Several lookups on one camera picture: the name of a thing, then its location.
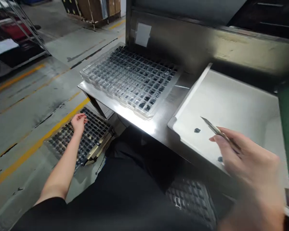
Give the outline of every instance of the tray with components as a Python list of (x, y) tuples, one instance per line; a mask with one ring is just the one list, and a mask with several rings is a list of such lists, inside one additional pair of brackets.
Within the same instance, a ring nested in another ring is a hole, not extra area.
[[(84, 107), (79, 113), (85, 113), (88, 122), (84, 126), (83, 136), (80, 140), (75, 171), (86, 164), (106, 136), (112, 131), (112, 126), (102, 117), (95, 114), (89, 107)], [(73, 133), (73, 127), (69, 121), (45, 141), (46, 146), (54, 153), (57, 159), (62, 157)]]
[(176, 65), (132, 52), (122, 43), (80, 72), (97, 89), (147, 120), (154, 116), (181, 73)]
[(204, 184), (192, 179), (177, 178), (166, 191), (166, 195), (194, 221), (216, 230), (215, 208)]

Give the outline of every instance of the stainless steel panel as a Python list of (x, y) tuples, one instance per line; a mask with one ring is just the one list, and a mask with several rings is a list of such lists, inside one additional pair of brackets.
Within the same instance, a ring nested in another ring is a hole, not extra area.
[(226, 25), (246, 0), (135, 0), (135, 5)]
[(130, 45), (135, 45), (137, 24), (150, 25), (147, 49), (183, 65), (189, 73), (198, 73), (210, 62), (225, 62), (267, 74), (276, 81), (289, 75), (289, 40), (236, 28), (212, 28), (199, 21), (140, 10), (133, 8), (131, 13)]
[(192, 163), (193, 166), (189, 164), (184, 166), (184, 170), (188, 169), (187, 172), (191, 173), (192, 177), (197, 176), (201, 181), (208, 182), (209, 184), (219, 188), (219, 190), (226, 195), (235, 196), (238, 191), (237, 185), (233, 179), (183, 144), (180, 141), (179, 135), (167, 126), (169, 120), (185, 98), (189, 88), (194, 84), (194, 82), (194, 75), (183, 73), (177, 81), (176, 87), (172, 88), (167, 98), (159, 105), (156, 114), (149, 121), (143, 120), (132, 110), (122, 106), (117, 100), (110, 98), (105, 92), (98, 90), (86, 81), (80, 83), (78, 87), (87, 95), (95, 98), (128, 120), (130, 123), (139, 127), (141, 130), (173, 150), (188, 162)]

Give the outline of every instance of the white label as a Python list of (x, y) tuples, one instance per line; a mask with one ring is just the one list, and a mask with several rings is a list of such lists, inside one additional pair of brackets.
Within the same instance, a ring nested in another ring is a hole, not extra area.
[(150, 38), (151, 27), (143, 23), (138, 23), (136, 31), (135, 43), (143, 47), (147, 47), (148, 40)]

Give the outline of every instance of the finger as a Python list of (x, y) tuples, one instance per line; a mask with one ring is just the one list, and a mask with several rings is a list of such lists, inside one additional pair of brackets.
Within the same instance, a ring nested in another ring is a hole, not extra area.
[(248, 150), (255, 143), (243, 134), (228, 128), (218, 127), (230, 140), (233, 140), (241, 149)]
[(82, 117), (86, 118), (87, 116), (86, 116), (86, 115), (81, 115), (81, 116), (78, 117), (78, 120), (79, 120), (80, 118), (82, 118)]
[(240, 136), (242, 136), (241, 133), (236, 132), (234, 130), (228, 129), (228, 128), (224, 128), (224, 127), (217, 127), (222, 133), (224, 133), (228, 138), (238, 138)]
[(80, 117), (79, 121), (84, 123), (84, 116)]
[(81, 117), (81, 116), (85, 116), (86, 114), (84, 113), (79, 113), (79, 114), (76, 114), (77, 117)]
[(214, 140), (217, 143), (219, 149), (221, 150), (225, 167), (231, 170), (240, 168), (240, 165), (242, 164), (241, 160), (233, 151), (230, 144), (222, 136), (219, 135), (215, 135)]

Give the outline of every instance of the white tray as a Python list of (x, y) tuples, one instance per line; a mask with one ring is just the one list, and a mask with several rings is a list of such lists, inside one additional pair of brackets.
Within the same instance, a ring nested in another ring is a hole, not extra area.
[(209, 141), (214, 135), (202, 117), (213, 125), (243, 133), (260, 146), (277, 154), (282, 162), (280, 180), (289, 187), (278, 98), (226, 75), (209, 65), (181, 103), (168, 126), (181, 142), (225, 171), (218, 162), (218, 146)]

